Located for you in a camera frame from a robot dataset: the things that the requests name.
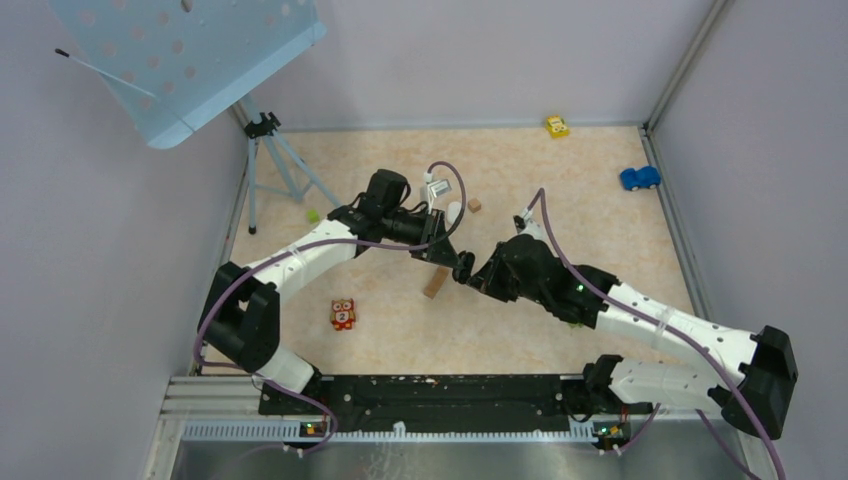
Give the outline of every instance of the white wall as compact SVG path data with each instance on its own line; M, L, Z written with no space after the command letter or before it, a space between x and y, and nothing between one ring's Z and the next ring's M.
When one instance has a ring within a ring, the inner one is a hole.
M641 123L710 0L316 0L258 89L287 129Z
M735 2L657 132L717 318L781 328L789 478L842 479L848 2Z
M130 479L185 373L244 165L147 148L44 0L0 4L0 478Z

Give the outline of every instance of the wooden block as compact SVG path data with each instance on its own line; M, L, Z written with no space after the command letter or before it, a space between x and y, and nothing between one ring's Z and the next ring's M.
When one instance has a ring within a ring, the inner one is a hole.
M483 208L483 204L480 203L480 200L472 198L468 201L468 209L471 210L471 213L477 213L481 208Z
M433 278L430 279L430 283L424 288L424 295L427 295L431 300L436 298L436 294L439 293L442 285L444 285L445 280L448 278L448 274L450 274L449 268L437 268L436 273L433 274Z

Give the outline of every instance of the yellow toy car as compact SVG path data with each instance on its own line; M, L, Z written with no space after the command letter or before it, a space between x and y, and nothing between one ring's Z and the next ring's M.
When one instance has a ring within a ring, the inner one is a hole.
M548 133L551 134L551 138L564 137L569 133L568 126L559 115L548 117L545 121L545 128L548 129Z

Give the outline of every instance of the gray floor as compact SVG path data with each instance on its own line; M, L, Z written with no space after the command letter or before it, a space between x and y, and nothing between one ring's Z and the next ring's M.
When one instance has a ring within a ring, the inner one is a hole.
M720 432L741 456L726 425ZM577 444L333 444L299 460L266 450L233 462L257 443L183 442L172 480L516 480L741 479L699 421L658 421L621 458Z

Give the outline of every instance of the owl toy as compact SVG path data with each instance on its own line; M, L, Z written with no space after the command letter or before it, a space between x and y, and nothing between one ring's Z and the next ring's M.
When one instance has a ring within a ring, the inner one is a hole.
M356 322L353 299L333 300L333 311L330 313L330 323L336 330L350 330Z

